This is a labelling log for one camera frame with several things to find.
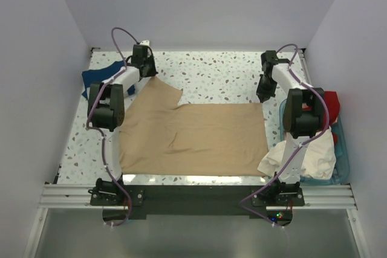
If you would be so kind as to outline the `beige t-shirt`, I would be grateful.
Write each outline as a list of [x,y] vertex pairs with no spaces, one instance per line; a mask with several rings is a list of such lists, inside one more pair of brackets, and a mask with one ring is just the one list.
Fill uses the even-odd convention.
[[184,104],[182,91],[153,77],[119,128],[124,174],[262,176],[268,152],[259,103]]

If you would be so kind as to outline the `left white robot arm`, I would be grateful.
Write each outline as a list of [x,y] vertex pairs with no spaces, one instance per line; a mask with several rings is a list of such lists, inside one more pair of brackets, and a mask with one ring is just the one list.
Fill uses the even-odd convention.
[[120,180],[122,170],[110,164],[119,157],[118,128],[125,119],[125,92],[142,79],[157,74],[153,51],[142,42],[133,46],[132,54],[123,59],[123,66],[116,73],[90,85],[86,126],[101,134],[103,167],[111,178],[96,181],[95,189],[90,191],[94,199],[131,206],[131,198]]

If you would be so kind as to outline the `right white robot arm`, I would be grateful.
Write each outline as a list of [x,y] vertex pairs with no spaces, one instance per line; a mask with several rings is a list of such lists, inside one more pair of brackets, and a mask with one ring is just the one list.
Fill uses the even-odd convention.
[[280,86],[286,93],[282,124],[287,133],[280,169],[255,193],[266,206],[305,204],[300,187],[301,167],[307,146],[329,125],[324,90],[304,83],[292,70],[291,60],[280,59],[275,50],[261,54],[262,74],[256,90],[261,103],[275,97]]

